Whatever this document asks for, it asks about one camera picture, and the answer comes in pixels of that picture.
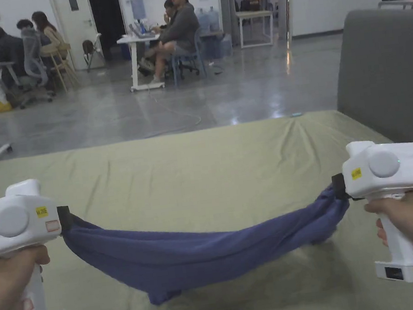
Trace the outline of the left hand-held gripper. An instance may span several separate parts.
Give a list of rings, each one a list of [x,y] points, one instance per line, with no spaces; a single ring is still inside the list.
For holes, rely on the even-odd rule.
[[[71,228],[67,206],[41,194],[38,180],[28,179],[8,186],[0,198],[0,258],[12,257],[19,250],[40,246]],[[21,298],[22,310],[48,310],[42,274],[35,265]]]

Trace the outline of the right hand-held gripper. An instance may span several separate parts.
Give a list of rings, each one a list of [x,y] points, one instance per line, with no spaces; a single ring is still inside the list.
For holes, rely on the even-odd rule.
[[[349,159],[342,172],[332,177],[339,199],[373,201],[402,199],[413,191],[413,143],[376,144],[355,141],[346,146]],[[386,215],[380,215],[387,234],[390,262],[377,261],[376,275],[392,281],[413,283],[413,244]]]

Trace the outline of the person's left hand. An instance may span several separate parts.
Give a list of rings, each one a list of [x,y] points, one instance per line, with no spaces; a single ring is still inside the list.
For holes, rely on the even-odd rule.
[[[36,265],[50,262],[45,246],[27,247],[0,258],[0,310],[23,310],[21,298]]]

